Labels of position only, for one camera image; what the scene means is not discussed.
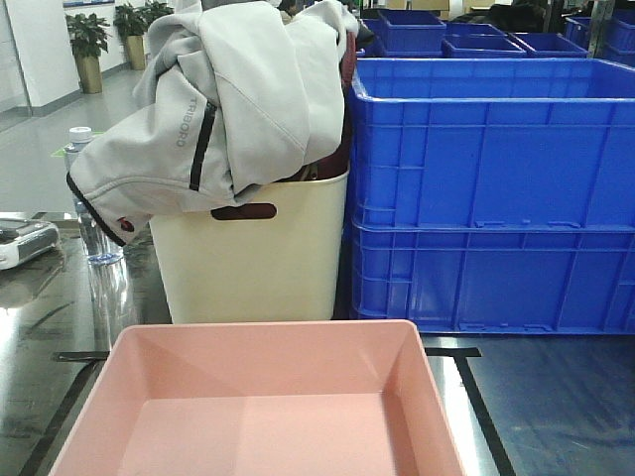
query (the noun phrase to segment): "pink tray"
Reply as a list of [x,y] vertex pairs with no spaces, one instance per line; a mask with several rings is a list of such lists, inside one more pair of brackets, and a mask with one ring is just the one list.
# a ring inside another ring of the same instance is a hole
[[52,476],[464,473],[404,320],[125,330]]

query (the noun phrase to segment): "table surface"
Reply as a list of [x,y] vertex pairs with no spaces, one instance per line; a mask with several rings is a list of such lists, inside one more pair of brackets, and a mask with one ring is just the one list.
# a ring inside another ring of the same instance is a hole
[[[5,476],[48,473],[121,328],[170,322],[149,230],[97,270],[73,221],[43,218],[61,228],[60,248],[0,271]],[[348,306],[342,270],[336,318]],[[634,474],[635,337],[422,339],[468,476]]]

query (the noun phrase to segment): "white device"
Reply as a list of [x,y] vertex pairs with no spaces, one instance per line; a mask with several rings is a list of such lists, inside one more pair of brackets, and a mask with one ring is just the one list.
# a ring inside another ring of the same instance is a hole
[[0,270],[9,270],[55,248],[60,231],[43,220],[0,218]]

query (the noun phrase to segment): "gray jacket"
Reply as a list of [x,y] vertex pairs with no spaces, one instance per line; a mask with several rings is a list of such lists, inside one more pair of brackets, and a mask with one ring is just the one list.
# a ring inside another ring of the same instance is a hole
[[161,18],[141,109],[82,151],[69,187],[120,245],[152,215],[249,201],[337,148],[338,63],[357,28],[336,0],[286,26],[266,2]]

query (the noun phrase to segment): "potted plant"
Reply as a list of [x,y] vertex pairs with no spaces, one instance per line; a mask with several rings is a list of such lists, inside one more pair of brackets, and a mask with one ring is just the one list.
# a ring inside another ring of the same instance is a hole
[[70,46],[75,58],[81,89],[87,94],[101,92],[101,68],[99,57],[101,51],[108,51],[108,34],[104,27],[110,25],[105,18],[98,18],[94,13],[86,16],[66,15],[66,26],[70,35]]
[[150,28],[150,25],[152,25],[155,20],[175,13],[174,8],[158,0],[153,0],[152,2],[146,1],[146,4],[143,7],[139,7],[139,10],[146,20],[148,28]]
[[146,54],[143,49],[143,34],[148,30],[146,19],[141,10],[130,3],[115,7],[115,17],[112,22],[117,28],[126,56],[133,69],[146,67]]

